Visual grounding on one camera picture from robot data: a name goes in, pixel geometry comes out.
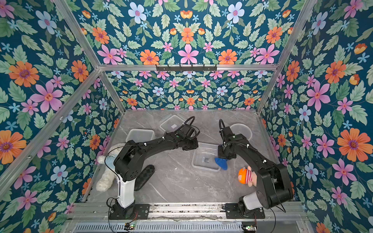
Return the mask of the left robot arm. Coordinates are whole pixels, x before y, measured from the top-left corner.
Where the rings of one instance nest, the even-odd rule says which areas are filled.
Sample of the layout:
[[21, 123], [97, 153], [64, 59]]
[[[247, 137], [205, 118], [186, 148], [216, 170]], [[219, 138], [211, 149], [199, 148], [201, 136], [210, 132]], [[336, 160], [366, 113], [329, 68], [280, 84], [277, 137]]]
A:
[[114, 160], [115, 173], [119, 176], [118, 197], [112, 207], [111, 218], [130, 218], [135, 211], [135, 184], [146, 159], [168, 150], [181, 148], [184, 151], [198, 148], [200, 130], [192, 124], [195, 116], [189, 117], [174, 132], [165, 132], [161, 138], [147, 142], [128, 141]]

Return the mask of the round clear lunch box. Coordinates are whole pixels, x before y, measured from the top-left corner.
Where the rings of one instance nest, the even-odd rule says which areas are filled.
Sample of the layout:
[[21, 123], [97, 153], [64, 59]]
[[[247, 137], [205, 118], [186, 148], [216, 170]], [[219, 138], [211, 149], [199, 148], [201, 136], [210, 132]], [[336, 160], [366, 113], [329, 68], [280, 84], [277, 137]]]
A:
[[235, 135], [241, 134], [244, 137], [246, 137], [248, 141], [250, 141], [253, 136], [251, 129], [247, 125], [242, 124], [242, 123], [235, 123], [230, 126], [230, 129], [233, 134]]

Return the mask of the rectangular clear lunch box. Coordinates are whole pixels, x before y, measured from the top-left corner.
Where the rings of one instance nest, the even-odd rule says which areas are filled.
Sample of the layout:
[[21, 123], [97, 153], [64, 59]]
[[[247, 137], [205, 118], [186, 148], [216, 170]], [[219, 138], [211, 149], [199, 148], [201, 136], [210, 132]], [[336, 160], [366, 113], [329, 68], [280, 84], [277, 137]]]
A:
[[147, 142], [155, 139], [155, 132], [148, 129], [132, 129], [129, 131], [126, 142]]

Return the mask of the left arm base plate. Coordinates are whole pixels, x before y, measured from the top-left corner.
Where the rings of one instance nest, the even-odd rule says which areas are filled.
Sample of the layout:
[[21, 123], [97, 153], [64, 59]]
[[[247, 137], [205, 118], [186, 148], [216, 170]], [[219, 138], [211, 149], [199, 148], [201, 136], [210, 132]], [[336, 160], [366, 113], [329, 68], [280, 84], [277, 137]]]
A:
[[150, 213], [149, 204], [131, 204], [126, 208], [118, 203], [110, 207], [109, 220], [144, 220]]

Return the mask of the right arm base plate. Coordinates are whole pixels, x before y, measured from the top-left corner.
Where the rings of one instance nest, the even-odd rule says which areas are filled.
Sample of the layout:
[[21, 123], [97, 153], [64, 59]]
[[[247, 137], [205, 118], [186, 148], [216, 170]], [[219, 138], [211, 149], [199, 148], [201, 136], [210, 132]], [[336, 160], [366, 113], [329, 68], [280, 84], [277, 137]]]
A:
[[247, 209], [243, 203], [226, 203], [222, 206], [227, 219], [264, 219], [262, 208]]

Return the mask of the square clear lunch box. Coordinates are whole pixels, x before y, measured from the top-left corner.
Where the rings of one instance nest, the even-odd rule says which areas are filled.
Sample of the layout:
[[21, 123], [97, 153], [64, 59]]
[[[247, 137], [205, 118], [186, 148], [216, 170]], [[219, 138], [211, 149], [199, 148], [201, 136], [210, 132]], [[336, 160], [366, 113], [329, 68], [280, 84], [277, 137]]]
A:
[[218, 145], [199, 142], [194, 150], [191, 165], [195, 169], [219, 172], [221, 167], [215, 162], [217, 157]]

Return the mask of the blue cleaning cloth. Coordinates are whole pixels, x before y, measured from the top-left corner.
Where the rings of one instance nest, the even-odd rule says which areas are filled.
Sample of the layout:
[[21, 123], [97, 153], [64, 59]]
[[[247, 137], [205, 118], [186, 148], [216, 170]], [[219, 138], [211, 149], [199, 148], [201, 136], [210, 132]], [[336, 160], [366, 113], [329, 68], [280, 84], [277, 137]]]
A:
[[222, 169], [222, 170], [227, 170], [228, 165], [227, 165], [227, 160], [223, 158], [215, 158], [215, 163]]

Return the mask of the square clear lunch box lid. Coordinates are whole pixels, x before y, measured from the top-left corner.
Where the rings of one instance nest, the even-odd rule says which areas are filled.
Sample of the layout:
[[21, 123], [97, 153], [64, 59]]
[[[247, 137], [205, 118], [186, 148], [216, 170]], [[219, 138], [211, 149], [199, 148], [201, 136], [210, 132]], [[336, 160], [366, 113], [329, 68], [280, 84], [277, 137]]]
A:
[[168, 115], [160, 121], [160, 129], [163, 132], [174, 132], [176, 131], [186, 119], [178, 115]]

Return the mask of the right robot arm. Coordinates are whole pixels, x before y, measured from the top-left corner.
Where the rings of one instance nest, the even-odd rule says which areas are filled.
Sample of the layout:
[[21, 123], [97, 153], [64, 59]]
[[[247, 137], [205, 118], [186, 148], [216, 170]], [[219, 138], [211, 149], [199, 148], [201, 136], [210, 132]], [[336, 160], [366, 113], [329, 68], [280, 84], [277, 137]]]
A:
[[215, 162], [224, 170], [227, 161], [240, 156], [247, 164], [240, 170], [241, 183], [255, 187], [255, 192], [239, 199], [237, 211], [242, 217], [259, 209], [271, 209], [291, 201], [294, 197], [289, 173], [283, 164], [268, 160], [242, 134], [235, 135], [229, 126], [219, 120], [222, 144], [218, 146]]

